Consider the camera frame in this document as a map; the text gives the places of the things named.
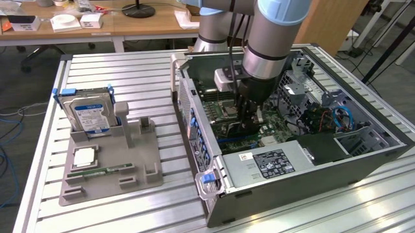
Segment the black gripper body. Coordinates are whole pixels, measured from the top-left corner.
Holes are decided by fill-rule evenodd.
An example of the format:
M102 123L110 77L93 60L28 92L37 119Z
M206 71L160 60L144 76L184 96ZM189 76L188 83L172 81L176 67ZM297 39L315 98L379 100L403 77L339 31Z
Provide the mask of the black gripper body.
M239 85L239 94L243 101L261 105L275 91L276 78L273 79L243 79Z

